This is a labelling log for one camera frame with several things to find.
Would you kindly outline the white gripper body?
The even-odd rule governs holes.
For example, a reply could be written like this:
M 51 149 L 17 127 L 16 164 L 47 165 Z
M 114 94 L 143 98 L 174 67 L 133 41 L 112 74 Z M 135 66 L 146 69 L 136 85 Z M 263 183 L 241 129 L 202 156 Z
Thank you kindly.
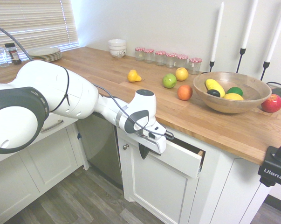
M 157 154 L 162 154 L 166 149 L 166 137 L 164 136 L 166 128 L 157 121 L 147 126 L 146 130 L 141 129 L 133 134 L 128 134 L 130 138 L 138 143 L 148 147 Z

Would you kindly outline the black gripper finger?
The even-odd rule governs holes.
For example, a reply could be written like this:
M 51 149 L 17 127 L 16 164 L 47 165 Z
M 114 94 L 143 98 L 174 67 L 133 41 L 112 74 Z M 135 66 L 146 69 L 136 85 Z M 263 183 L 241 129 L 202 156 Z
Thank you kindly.
M 139 143 L 139 152 L 141 154 L 142 159 L 144 160 L 147 157 L 148 153 L 150 152 L 150 149 L 145 145 Z

